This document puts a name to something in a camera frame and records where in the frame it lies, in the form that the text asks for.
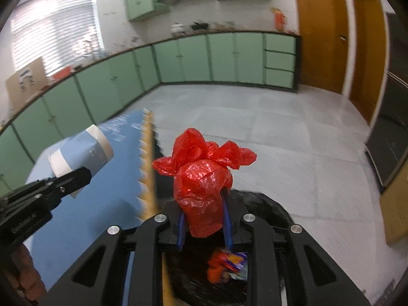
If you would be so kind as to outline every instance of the cardboard box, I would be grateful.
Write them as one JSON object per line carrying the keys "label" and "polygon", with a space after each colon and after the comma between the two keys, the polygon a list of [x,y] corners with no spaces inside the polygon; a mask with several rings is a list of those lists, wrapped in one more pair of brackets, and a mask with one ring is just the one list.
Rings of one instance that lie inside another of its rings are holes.
{"label": "cardboard box", "polygon": [[48,85],[42,58],[32,61],[6,80],[11,106],[18,112],[44,86]]}
{"label": "cardboard box", "polygon": [[408,161],[380,198],[387,245],[408,235]]}

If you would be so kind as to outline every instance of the red fire extinguisher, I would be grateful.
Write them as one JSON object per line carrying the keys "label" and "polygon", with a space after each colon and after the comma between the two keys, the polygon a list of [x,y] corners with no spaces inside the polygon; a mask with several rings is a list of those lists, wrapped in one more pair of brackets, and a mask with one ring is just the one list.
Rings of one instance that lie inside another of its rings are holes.
{"label": "red fire extinguisher", "polygon": [[278,8],[272,8],[271,11],[275,14],[275,30],[279,32],[285,31],[286,17]]}

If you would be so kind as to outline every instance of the human hand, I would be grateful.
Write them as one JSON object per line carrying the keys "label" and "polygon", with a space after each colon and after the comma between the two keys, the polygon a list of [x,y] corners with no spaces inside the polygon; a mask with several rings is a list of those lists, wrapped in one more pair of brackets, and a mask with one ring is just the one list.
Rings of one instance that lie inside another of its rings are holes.
{"label": "human hand", "polygon": [[46,290],[40,274],[34,268],[30,252],[24,244],[21,244],[20,247],[14,251],[13,256],[21,261],[20,278],[17,280],[10,273],[5,273],[7,279],[14,290],[18,291],[18,288],[23,288],[25,297],[28,300],[38,301],[45,295]]}

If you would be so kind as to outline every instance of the brown door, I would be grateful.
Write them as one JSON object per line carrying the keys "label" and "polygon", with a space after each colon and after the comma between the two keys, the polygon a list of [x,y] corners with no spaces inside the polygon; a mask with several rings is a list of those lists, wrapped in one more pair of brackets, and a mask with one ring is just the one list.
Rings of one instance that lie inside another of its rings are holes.
{"label": "brown door", "polygon": [[386,35],[380,0],[354,0],[356,62],[350,101],[370,123],[384,74]]}
{"label": "brown door", "polygon": [[297,0],[303,84],[341,93],[347,62],[345,0]]}

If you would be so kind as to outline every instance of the blue tablecloth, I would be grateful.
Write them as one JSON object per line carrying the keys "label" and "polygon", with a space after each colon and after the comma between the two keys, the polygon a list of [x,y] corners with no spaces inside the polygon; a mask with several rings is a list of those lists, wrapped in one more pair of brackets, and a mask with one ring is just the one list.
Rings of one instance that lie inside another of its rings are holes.
{"label": "blue tablecloth", "polygon": [[[115,156],[92,179],[76,199],[66,196],[53,211],[53,219],[25,244],[47,289],[111,225],[124,229],[140,225],[138,196],[140,171],[139,139],[143,112],[135,111],[100,124]],[[46,149],[27,182],[52,175],[48,156],[67,139]]]}

